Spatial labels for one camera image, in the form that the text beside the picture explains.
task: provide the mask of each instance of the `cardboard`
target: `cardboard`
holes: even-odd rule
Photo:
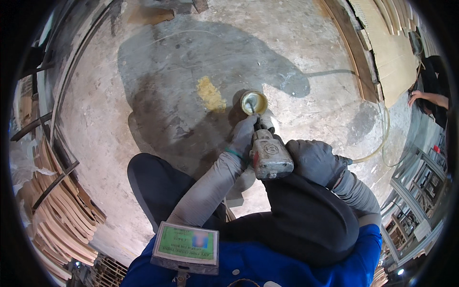
[[[386,107],[391,107],[416,81],[418,61],[409,38],[391,35],[373,0],[350,0],[368,34]]]

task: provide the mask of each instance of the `gray work glove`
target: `gray work glove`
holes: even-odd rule
[[[294,173],[330,190],[347,169],[345,158],[333,155],[332,147],[323,141],[290,140],[285,147],[295,164]]]
[[[257,116],[248,116],[246,119],[237,123],[233,131],[233,140],[229,149],[235,151],[249,159],[249,152],[252,149],[252,136],[254,131],[253,125],[257,122]]]

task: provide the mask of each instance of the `knee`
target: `knee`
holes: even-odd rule
[[[149,153],[136,154],[128,164],[128,174],[139,169],[145,169],[146,167],[153,167],[160,165],[161,158],[151,155]]]

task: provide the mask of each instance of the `black metal bar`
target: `black metal bar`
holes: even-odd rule
[[[11,141],[18,141],[20,140],[23,136],[28,134],[31,130],[35,129],[39,125],[41,125],[41,122],[46,122],[49,121],[52,117],[52,112],[47,113],[46,115],[34,120],[33,122],[29,123],[26,125],[22,130],[18,131],[12,138]]]
[[[64,178],[68,176],[79,164],[79,161],[74,162],[68,169],[64,171],[63,174],[58,176],[56,180],[53,181],[53,183],[51,183],[51,185],[40,195],[40,198],[37,200],[37,202],[35,202],[34,206],[32,206],[32,214],[34,214],[35,211],[37,211],[41,203],[48,197],[48,195],[51,194],[55,187],[58,186],[61,183],[61,181],[63,181]]]
[[[50,68],[54,68],[54,63],[42,63],[42,67],[41,68],[37,68],[37,69],[29,69],[27,71],[25,71],[24,73],[22,73],[20,79],[24,78],[24,77],[27,77],[28,75],[31,75],[31,74],[35,74],[35,73],[38,73],[38,72],[41,72],[41,71],[44,71],[44,70],[47,70],[47,69],[50,69]]]

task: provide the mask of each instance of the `worker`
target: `worker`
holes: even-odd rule
[[[231,145],[198,181],[146,153],[128,165],[155,233],[161,221],[220,232],[219,274],[188,273],[186,286],[369,286],[381,252],[381,210],[324,142],[289,141],[293,172],[263,181],[271,212],[225,222],[222,200],[247,168],[256,121],[252,115],[236,125]],[[176,286],[177,271],[150,263],[155,239],[121,286]]]
[[[427,115],[433,115],[435,122],[443,129],[446,128],[447,111],[451,106],[448,75],[440,56],[430,56],[423,61],[425,69],[421,71],[423,91],[411,93],[408,105],[414,103]]]

